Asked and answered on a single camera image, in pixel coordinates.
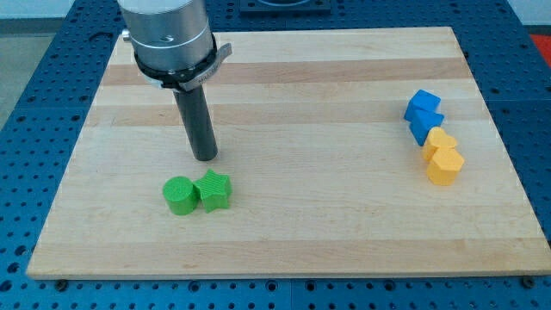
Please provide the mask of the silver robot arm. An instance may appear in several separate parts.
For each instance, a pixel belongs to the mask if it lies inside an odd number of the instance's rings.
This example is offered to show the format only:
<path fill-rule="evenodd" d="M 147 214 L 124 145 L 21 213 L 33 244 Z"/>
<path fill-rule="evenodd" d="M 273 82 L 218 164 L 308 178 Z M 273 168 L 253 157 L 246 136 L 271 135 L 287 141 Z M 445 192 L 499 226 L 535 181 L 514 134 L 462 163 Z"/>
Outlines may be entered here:
<path fill-rule="evenodd" d="M 139 69 L 162 88 L 202 86 L 232 45 L 217 46 L 204 0 L 119 0 Z"/>

